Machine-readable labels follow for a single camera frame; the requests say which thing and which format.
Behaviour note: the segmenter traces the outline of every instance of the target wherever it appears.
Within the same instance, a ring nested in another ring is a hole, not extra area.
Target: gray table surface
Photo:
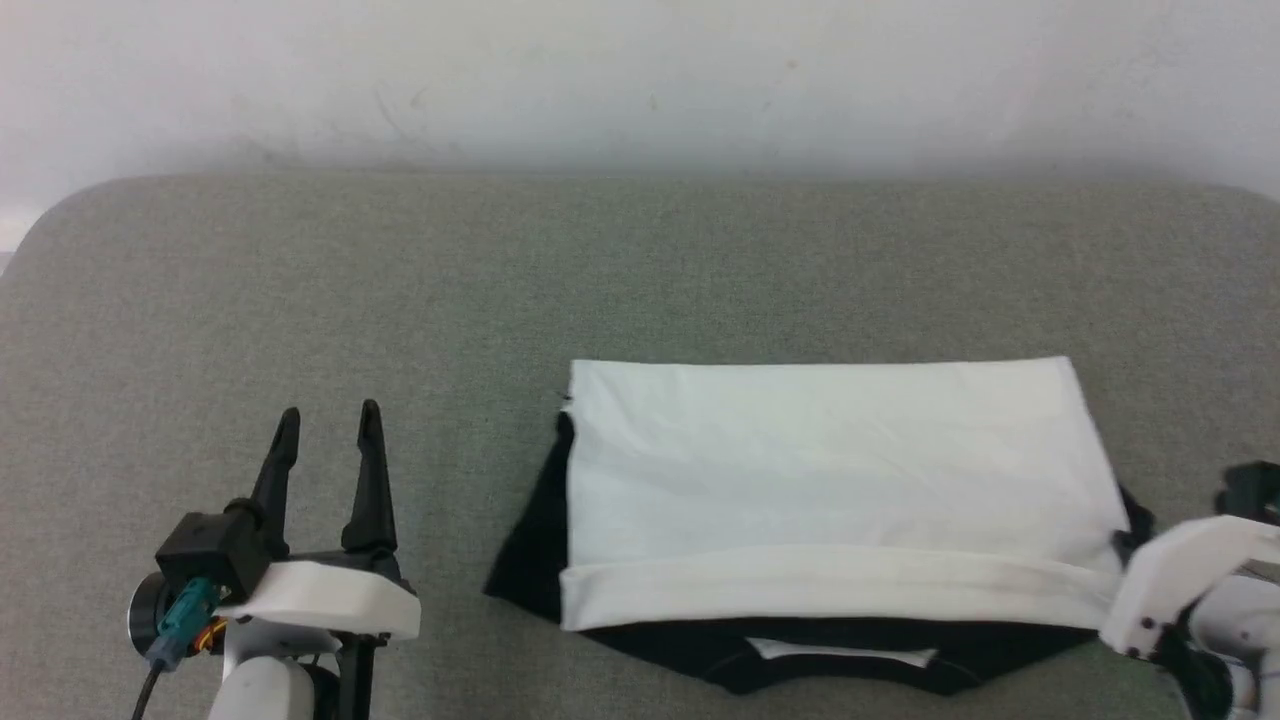
[[[1164,525],[1280,455],[1280,209],[1147,184],[753,184],[358,173],[115,182],[0,277],[0,715],[122,717],[129,593],[186,510],[244,493],[302,410],[288,538],[334,547],[380,401],[422,637],[376,717],[1175,717],[1080,648],[954,698],[808,679],[751,697],[483,597],[568,361],[1064,354]],[[151,717],[201,717],[197,659]]]

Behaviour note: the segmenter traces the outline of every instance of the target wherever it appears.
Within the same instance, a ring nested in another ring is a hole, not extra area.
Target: clothing
[[[1091,639],[1111,536],[1149,537],[1065,359],[579,361],[571,395],[485,592],[735,693],[974,687]]]

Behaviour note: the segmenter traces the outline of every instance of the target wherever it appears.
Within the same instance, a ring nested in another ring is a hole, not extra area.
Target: gray tablecloth
[[[1064,354],[1167,524],[1280,455],[1280,209],[1143,184],[717,184],[381,174],[115,182],[0,277],[0,715],[122,717],[124,607],[186,510],[251,487],[302,409],[288,539],[335,547],[383,407],[422,637],[376,717],[1174,717],[1101,644],[955,698],[810,679],[750,697],[561,633],[480,587],[573,357],[897,363]],[[161,679],[202,717],[218,664]]]

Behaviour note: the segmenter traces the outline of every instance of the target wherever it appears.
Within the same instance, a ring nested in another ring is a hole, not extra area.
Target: teal connector
[[[207,579],[196,578],[188,582],[160,621],[157,628],[160,637],[151,643],[145,655],[147,662],[152,665],[159,662],[165,673],[177,670],[178,664],[187,657],[187,648],[192,641],[214,618],[219,600],[218,588]]]

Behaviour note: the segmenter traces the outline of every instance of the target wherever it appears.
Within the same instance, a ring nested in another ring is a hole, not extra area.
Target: black fabric
[[[559,624],[559,574],[568,566],[566,475],[573,423],[557,419],[557,439],[534,495],[485,584],[499,597]],[[1129,539],[1151,538],[1151,512],[1121,489]],[[940,623],[897,618],[740,618],[637,623],[580,633],[613,650],[745,694],[810,675],[874,678],[938,694],[973,688],[1094,638],[1094,630],[1024,623]],[[745,638],[884,651],[937,648],[925,667],[884,659],[790,655],[764,660]]]

